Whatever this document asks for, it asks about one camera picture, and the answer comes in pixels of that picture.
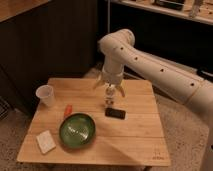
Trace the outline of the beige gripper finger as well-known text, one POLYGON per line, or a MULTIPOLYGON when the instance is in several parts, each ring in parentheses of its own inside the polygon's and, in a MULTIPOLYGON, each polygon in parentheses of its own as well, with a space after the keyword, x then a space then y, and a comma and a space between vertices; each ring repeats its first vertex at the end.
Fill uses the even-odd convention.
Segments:
POLYGON ((116 89, 121 93, 122 97, 125 97, 125 91, 121 85, 117 85, 116 89))
POLYGON ((96 89, 97 87, 100 87, 103 85, 104 85, 104 81, 100 79, 95 83, 95 85, 93 86, 93 89, 96 89))

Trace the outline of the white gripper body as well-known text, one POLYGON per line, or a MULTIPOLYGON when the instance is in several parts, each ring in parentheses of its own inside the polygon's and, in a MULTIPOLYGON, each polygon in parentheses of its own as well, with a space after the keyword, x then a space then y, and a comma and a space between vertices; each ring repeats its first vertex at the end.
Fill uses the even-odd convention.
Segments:
POLYGON ((120 85, 123 80, 123 73, 109 73, 105 69, 102 69, 101 78, 108 84, 120 85))

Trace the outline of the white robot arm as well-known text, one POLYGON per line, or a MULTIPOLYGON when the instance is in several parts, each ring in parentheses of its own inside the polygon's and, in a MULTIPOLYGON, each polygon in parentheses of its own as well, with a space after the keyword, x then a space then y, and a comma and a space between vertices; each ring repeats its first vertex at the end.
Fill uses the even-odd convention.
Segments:
POLYGON ((192 112, 206 116, 209 134, 200 171, 213 171, 213 82, 137 50, 134 44, 129 29, 109 33, 98 41, 105 60, 94 87, 113 85, 125 96, 122 80, 127 66, 192 112))

